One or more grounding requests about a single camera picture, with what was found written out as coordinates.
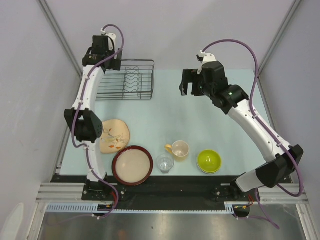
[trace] metal floor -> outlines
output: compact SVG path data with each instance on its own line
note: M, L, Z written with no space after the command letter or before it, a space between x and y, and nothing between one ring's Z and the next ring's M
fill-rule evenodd
M46 213L39 240L305 240L296 205L267 205L280 226L259 219L236 220L232 215L115 213L103 220ZM257 205L251 215L262 216Z

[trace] plate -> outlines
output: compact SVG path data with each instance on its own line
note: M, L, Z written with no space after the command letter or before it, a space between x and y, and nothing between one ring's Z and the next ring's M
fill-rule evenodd
M137 186L146 181L154 168L151 154L141 146L128 146L114 157L112 173L117 181L127 186Z
M124 121L110 119L102 124L103 132L100 137L101 153L115 153L127 146L130 140L130 131Z

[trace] light blue table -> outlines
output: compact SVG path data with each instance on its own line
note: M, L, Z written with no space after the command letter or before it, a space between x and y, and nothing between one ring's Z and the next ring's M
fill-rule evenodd
M241 86L248 95L254 80L252 70L227 70L229 84ZM95 114L106 121L123 120L129 127L129 145L146 148L155 161L165 153L164 145L184 140L190 146L188 158L175 162L166 176L208 176L196 163L198 153L213 149L222 158L222 166L215 175L240 175L264 163L264 159L242 128L216 108L206 96L181 96L181 70L156 70L152 100L97 101ZM253 103L268 122L258 87ZM112 175L115 154L102 154L107 174ZM87 175L83 149L68 141L62 161L61 175ZM152 176L164 176L154 166Z

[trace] bowl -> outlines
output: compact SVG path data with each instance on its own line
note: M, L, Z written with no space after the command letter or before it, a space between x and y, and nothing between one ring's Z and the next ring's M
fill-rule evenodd
M112 173L115 179L127 186L137 186L146 181L154 168L151 154L141 146L128 146L115 155Z
M211 149L206 149L200 152L196 163L200 170L205 174L216 173L222 165L220 155Z

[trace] cup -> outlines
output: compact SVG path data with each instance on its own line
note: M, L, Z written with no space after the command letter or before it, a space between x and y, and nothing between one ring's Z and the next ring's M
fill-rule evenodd
M172 145L166 144L164 146L165 150L173 155L176 161L183 161L187 158L189 154L189 145L185 141L176 141Z
M156 158L156 166L160 169L163 174L169 173L169 171L174 167L175 160L170 154L161 154Z

